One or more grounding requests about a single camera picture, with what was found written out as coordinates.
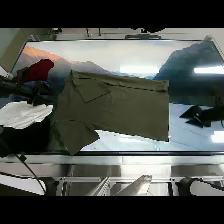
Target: olive green shirt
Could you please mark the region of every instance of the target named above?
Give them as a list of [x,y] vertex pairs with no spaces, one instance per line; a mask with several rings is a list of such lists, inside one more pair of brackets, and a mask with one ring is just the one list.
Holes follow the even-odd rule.
[[168,81],[71,71],[56,120],[71,155],[99,139],[95,130],[168,141]]

